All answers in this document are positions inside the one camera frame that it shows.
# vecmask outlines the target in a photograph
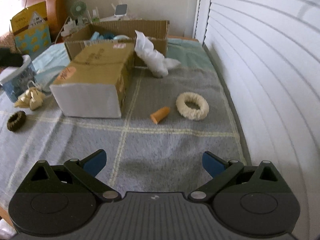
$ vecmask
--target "beige satin scrunchie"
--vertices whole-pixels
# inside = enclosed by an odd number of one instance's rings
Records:
[[[192,109],[186,105],[186,102],[194,103],[200,109]],[[179,113],[190,120],[203,120],[209,113],[208,102],[201,96],[192,92],[185,92],[178,96],[176,106]]]

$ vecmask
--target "white louvered door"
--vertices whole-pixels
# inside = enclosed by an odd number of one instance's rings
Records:
[[[252,163],[276,165],[300,202],[294,234],[315,239],[320,0],[212,0],[204,44],[229,89]]]
[[[195,35],[201,44],[204,42],[211,0],[199,0],[195,21]]]

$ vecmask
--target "green fan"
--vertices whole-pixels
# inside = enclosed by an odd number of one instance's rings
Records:
[[[83,1],[76,1],[73,6],[71,6],[71,13],[74,17],[82,16],[87,10],[87,5]]]

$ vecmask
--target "orange sticker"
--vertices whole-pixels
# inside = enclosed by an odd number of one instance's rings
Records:
[[[75,67],[67,67],[61,71],[59,76],[57,77],[58,80],[64,80],[70,78],[76,72]]]

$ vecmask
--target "foam earplug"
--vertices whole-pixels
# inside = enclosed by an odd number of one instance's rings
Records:
[[[170,108],[165,106],[155,113],[150,115],[151,120],[155,123],[158,124],[162,119],[167,117],[167,115],[170,113]]]

